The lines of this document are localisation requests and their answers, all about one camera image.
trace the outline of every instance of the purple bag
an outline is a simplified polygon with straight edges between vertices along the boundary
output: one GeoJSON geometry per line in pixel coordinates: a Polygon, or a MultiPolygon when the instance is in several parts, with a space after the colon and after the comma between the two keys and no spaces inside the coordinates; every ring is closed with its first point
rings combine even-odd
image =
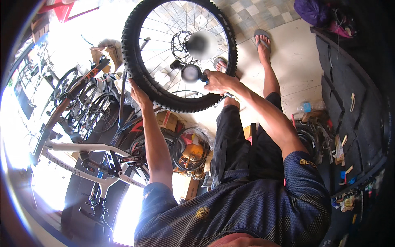
{"type": "Polygon", "coordinates": [[[329,22],[329,7],[320,0],[295,0],[295,11],[305,20],[316,27],[323,27],[329,22]]]}

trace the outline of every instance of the water bottle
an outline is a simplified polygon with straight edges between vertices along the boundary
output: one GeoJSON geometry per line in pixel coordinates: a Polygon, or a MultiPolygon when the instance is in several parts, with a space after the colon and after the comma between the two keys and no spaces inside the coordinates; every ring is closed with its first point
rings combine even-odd
{"type": "Polygon", "coordinates": [[[318,101],[305,101],[300,104],[300,106],[297,108],[299,112],[311,112],[311,111],[322,111],[325,110],[326,106],[324,101],[318,100],[318,101]]]}

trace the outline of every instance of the flip-flop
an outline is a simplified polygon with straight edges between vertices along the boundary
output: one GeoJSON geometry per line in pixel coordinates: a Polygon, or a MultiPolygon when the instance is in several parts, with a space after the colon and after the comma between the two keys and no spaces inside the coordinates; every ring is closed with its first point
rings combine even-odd
{"type": "MultiPolygon", "coordinates": [[[[213,66],[214,66],[214,68],[215,69],[217,69],[217,64],[219,63],[219,62],[224,62],[224,64],[228,64],[224,59],[222,59],[222,58],[220,58],[220,57],[216,57],[216,58],[214,58],[214,62],[213,62],[213,66]]],[[[225,69],[225,71],[226,71],[226,68],[224,67],[224,66],[222,66],[221,65],[221,67],[220,67],[220,71],[222,72],[222,68],[224,68],[225,69]]]]}
{"type": "MultiPolygon", "coordinates": [[[[255,30],[254,37],[257,36],[257,35],[263,35],[263,36],[267,37],[268,39],[270,39],[270,35],[267,32],[265,32],[265,31],[263,31],[261,29],[255,30]]],[[[264,46],[267,47],[267,49],[269,49],[269,52],[271,52],[270,46],[268,44],[266,44],[266,42],[264,42],[262,39],[259,39],[259,42],[256,43],[256,49],[257,50],[258,50],[259,43],[262,43],[264,46]]]]}

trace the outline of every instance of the black shorts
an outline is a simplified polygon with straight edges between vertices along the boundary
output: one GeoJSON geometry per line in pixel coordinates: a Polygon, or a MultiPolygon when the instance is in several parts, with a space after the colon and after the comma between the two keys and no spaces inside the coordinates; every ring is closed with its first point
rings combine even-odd
{"type": "MultiPolygon", "coordinates": [[[[266,100],[282,111],[278,93],[269,94],[266,100]]],[[[250,179],[284,180],[281,149],[260,125],[256,135],[254,175],[250,179]]],[[[227,105],[217,118],[214,154],[211,161],[213,187],[219,184],[218,176],[221,177],[221,183],[248,176],[250,147],[250,142],[244,137],[239,109],[234,105],[227,105]]]]}

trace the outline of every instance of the person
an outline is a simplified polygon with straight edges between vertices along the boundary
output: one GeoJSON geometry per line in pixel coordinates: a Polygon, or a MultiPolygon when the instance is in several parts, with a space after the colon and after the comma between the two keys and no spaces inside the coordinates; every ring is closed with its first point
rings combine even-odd
{"type": "Polygon", "coordinates": [[[256,35],[255,39],[265,70],[263,98],[235,77],[204,71],[209,79],[205,89],[235,95],[259,117],[255,154],[243,134],[240,105],[228,97],[217,118],[213,189],[181,205],[172,194],[172,163],[153,104],[130,79],[131,96],[143,114],[150,171],[134,232],[135,246],[318,246],[324,238],[331,222],[329,193],[282,113],[280,87],[270,65],[269,36],[256,35]]]}

